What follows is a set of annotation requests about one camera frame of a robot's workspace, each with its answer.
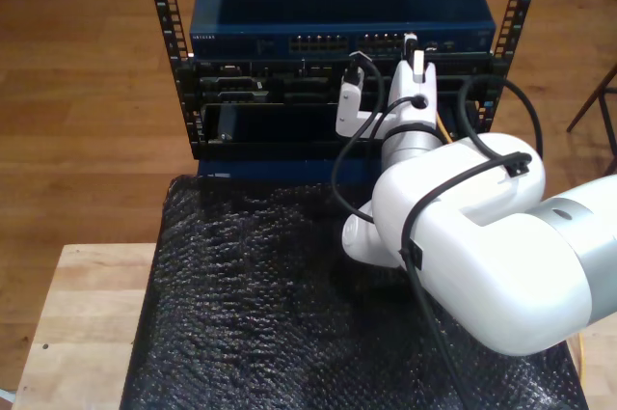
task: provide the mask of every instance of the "table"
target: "table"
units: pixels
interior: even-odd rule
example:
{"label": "table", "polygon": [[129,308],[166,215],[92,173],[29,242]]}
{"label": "table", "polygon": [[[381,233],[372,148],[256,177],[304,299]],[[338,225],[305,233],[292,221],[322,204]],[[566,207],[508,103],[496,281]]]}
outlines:
{"label": "table", "polygon": [[[13,410],[118,409],[154,249],[154,243],[65,246]],[[589,407],[614,408],[617,315],[583,336]]]}

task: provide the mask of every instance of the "black cable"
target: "black cable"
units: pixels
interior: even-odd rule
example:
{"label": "black cable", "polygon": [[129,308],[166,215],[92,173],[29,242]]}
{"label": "black cable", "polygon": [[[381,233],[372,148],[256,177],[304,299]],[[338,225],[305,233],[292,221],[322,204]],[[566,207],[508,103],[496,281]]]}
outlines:
{"label": "black cable", "polygon": [[423,99],[422,96],[403,96],[402,98],[397,99],[394,103],[388,105],[388,107],[386,108],[384,113],[381,115],[381,117],[375,123],[375,126],[371,130],[370,135],[368,136],[368,142],[366,143],[366,159],[365,159],[365,164],[366,164],[366,169],[368,171],[370,171],[370,160],[371,160],[372,155],[373,155],[373,151],[372,151],[373,142],[375,141],[375,136],[377,135],[377,132],[379,131],[379,127],[381,127],[382,123],[384,123],[384,120],[386,119],[386,116],[389,113],[391,113],[394,109],[398,108],[401,104],[407,103],[407,102],[413,102],[416,98]]}
{"label": "black cable", "polygon": [[536,136],[536,151],[538,152],[538,155],[542,157],[544,153],[544,140],[542,138],[542,127],[540,126],[540,120],[538,119],[538,113],[536,113],[536,110],[531,104],[531,101],[529,101],[529,98],[527,97],[527,95],[525,95],[524,92],[514,84],[514,82],[509,81],[505,77],[501,77],[501,76],[494,75],[494,74],[480,74],[480,75],[475,75],[471,77],[470,79],[467,80],[467,82],[465,82],[465,84],[463,84],[463,87],[461,87],[461,90],[459,91],[459,94],[458,94],[458,100],[457,100],[458,102],[456,106],[457,107],[456,114],[457,114],[459,128],[463,130],[465,135],[467,135],[471,139],[473,144],[486,157],[488,157],[489,159],[497,159],[498,157],[501,157],[501,154],[497,153],[496,151],[491,150],[486,145],[486,143],[480,140],[480,137],[478,137],[478,134],[475,133],[475,131],[473,130],[473,127],[471,126],[471,123],[469,122],[469,118],[467,116],[466,102],[467,102],[467,95],[469,93],[469,90],[471,89],[473,85],[477,83],[481,83],[481,82],[495,82],[501,87],[507,87],[508,89],[510,89],[510,91],[514,95],[516,95],[519,98],[520,101],[523,102],[523,105],[525,109],[527,110],[527,113],[529,113],[529,117],[531,118],[531,121],[533,122],[533,131]]}
{"label": "black cable", "polygon": [[362,134],[366,132],[366,130],[370,127],[370,125],[375,121],[375,118],[382,110],[384,106],[384,99],[386,98],[386,88],[384,85],[384,78],[382,77],[381,72],[377,69],[377,67],[373,64],[372,61],[368,59],[363,59],[359,62],[361,67],[365,67],[369,69],[375,78],[377,79],[377,102],[375,103],[375,107],[373,108],[373,112],[368,117],[368,119],[360,126],[358,131],[349,139],[349,142],[345,144],[342,148],[338,156],[336,157],[335,164],[332,168],[332,175],[330,177],[330,183],[332,186],[332,192],[335,195],[335,199],[338,203],[343,206],[348,212],[360,217],[366,222],[373,223],[373,218],[365,214],[364,212],[357,210],[352,205],[350,205],[338,192],[336,188],[336,178],[338,176],[338,169],[340,168],[340,164],[342,163],[343,158],[347,155],[349,150],[353,148],[354,144],[362,137]]}
{"label": "black cable", "polygon": [[391,128],[388,132],[386,132],[383,141],[386,142],[388,138],[393,137],[394,135],[398,135],[399,133],[406,132],[429,133],[434,137],[437,137],[439,141],[442,142],[442,145],[447,143],[447,140],[445,140],[445,136],[437,128],[429,127],[424,123],[403,123],[401,125],[397,125],[396,127]]}
{"label": "black cable", "polygon": [[416,297],[416,301],[420,306],[420,310],[424,316],[424,319],[429,325],[429,329],[431,330],[431,335],[435,341],[435,345],[442,356],[443,361],[447,367],[448,372],[450,373],[450,379],[452,380],[452,385],[456,393],[459,395],[459,398],[463,402],[463,406],[466,409],[471,409],[472,405],[467,395],[467,391],[465,386],[461,382],[458,372],[456,371],[456,367],[454,365],[454,361],[450,356],[445,341],[443,339],[442,333],[440,332],[439,325],[437,324],[437,320],[435,319],[435,314],[431,309],[430,304],[424,294],[424,290],[422,288],[422,284],[420,282],[419,277],[416,273],[416,265],[414,264],[414,260],[412,258],[413,251],[413,241],[411,240],[412,229],[414,227],[414,223],[417,220],[420,212],[424,210],[428,205],[430,205],[434,200],[436,200],[442,193],[453,188],[459,183],[464,182],[472,177],[475,177],[483,172],[493,169],[494,167],[506,166],[512,164],[519,164],[521,162],[529,162],[531,161],[531,156],[527,153],[523,152],[513,152],[511,154],[507,154],[505,156],[500,156],[495,159],[489,159],[487,162],[483,162],[482,164],[478,164],[471,169],[468,169],[458,176],[447,180],[442,183],[438,187],[434,188],[432,191],[424,195],[417,203],[412,207],[412,210],[407,215],[405,219],[405,224],[403,224],[403,230],[401,232],[401,251],[400,254],[403,257],[403,261],[405,261],[405,266],[407,269],[407,275],[409,276],[410,284],[412,285],[412,292]]}

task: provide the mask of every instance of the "robotic arm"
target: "robotic arm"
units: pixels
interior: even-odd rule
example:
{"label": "robotic arm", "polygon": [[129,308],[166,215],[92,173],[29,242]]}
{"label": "robotic arm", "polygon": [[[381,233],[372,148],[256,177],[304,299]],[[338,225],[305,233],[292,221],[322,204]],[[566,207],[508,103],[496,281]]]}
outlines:
{"label": "robotic arm", "polygon": [[[336,130],[343,136],[368,118],[359,112],[358,73],[341,86]],[[442,146],[432,133],[435,67],[424,69],[419,50],[413,58],[404,55],[394,74],[389,105],[401,98],[410,102],[376,118],[367,130],[381,122],[376,137],[384,139],[384,172],[372,200],[360,209],[374,223],[352,215],[342,242],[355,260],[406,268],[399,251],[410,210],[437,185],[487,158],[470,139]],[[425,207],[410,235],[420,255],[416,273],[479,341],[500,353],[531,354],[617,311],[617,176],[540,203],[545,171],[538,153],[510,135],[479,137],[499,154],[529,154],[528,171],[511,177],[505,168],[493,168]]]}

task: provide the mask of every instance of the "metal bracket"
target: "metal bracket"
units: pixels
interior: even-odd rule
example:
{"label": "metal bracket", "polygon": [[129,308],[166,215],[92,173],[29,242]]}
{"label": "metal bracket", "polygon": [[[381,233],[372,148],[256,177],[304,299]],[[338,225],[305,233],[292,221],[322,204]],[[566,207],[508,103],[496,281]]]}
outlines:
{"label": "metal bracket", "polygon": [[163,32],[165,49],[174,76],[175,89],[186,125],[194,157],[198,157],[200,146],[204,145],[201,114],[196,103],[196,78],[191,69],[188,47],[177,0],[154,0],[158,20]]}
{"label": "metal bracket", "polygon": [[514,58],[514,52],[521,38],[524,19],[527,16],[531,0],[508,0],[505,16],[501,22],[501,28],[495,45],[495,57],[510,63]]}

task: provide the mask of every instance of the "bubble wrap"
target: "bubble wrap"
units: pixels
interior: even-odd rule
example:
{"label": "bubble wrap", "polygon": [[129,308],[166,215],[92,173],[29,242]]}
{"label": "bubble wrap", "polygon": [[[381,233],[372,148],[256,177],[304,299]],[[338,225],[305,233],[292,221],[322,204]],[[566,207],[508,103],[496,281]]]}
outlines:
{"label": "bubble wrap", "polygon": [[[347,258],[345,218],[326,185],[174,180],[121,408],[463,408],[404,274]],[[565,344],[502,356],[433,307],[477,409],[588,408]]]}

